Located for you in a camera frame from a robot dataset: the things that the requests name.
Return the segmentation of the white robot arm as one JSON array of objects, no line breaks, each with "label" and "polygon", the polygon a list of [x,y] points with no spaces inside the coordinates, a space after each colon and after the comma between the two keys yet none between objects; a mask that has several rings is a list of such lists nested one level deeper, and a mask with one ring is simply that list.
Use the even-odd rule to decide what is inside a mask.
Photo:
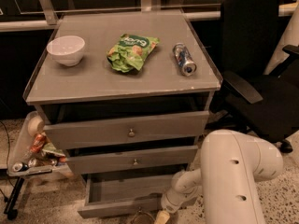
[{"label": "white robot arm", "polygon": [[278,1],[225,0],[221,5],[223,77],[213,110],[248,126],[247,135],[219,128],[200,148],[200,166],[173,176],[162,208],[175,213],[196,194],[204,198],[207,224],[265,224],[256,184],[283,169],[278,142],[298,129],[298,89],[280,79]]}]

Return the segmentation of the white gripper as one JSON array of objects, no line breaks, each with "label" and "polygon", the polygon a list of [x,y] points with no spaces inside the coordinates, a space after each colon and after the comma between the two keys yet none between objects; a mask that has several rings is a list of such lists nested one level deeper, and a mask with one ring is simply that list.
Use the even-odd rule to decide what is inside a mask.
[{"label": "white gripper", "polygon": [[170,218],[170,214],[176,213],[190,197],[190,194],[177,192],[174,189],[166,191],[161,198],[161,207],[163,210],[157,213],[154,224],[166,224]]}]

